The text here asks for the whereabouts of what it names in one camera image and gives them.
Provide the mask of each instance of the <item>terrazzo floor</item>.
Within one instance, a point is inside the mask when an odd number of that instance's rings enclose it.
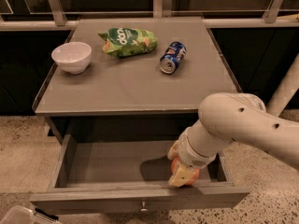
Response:
[[[299,121],[299,110],[284,119]],[[45,191],[60,145],[47,137],[39,117],[0,117],[0,220],[15,205],[30,207],[33,192]],[[60,216],[64,224],[83,223],[299,223],[299,174],[288,165],[246,145],[224,150],[232,179],[250,194],[233,209],[177,210],[130,214]]]

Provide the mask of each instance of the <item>blue soda can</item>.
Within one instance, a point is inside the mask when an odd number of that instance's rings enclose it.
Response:
[[[186,47],[182,43],[177,41],[171,43],[165,55],[160,59],[161,70],[166,74],[173,74],[178,69],[186,52]]]

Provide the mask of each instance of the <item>black cabinet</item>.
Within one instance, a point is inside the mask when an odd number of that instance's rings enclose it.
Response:
[[[299,52],[299,28],[212,29],[243,92],[266,104]],[[299,108],[299,92],[288,107]]]
[[[34,115],[33,101],[70,31],[0,32],[0,115]]]

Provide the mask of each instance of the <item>chip bag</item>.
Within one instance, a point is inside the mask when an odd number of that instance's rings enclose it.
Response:
[[[146,30],[111,28],[106,34],[99,35],[106,40],[104,53],[119,58],[149,53],[157,47],[156,36]]]

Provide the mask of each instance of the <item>cabinet top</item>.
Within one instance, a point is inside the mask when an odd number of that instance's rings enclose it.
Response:
[[[98,36],[110,28],[138,28],[155,33],[157,49],[129,58],[102,51]],[[92,60],[81,74],[57,67],[36,109],[41,116],[87,116],[196,112],[213,92],[236,92],[219,53],[199,17],[82,19],[71,41],[92,49]],[[164,74],[160,58],[173,41],[186,46],[178,70]]]

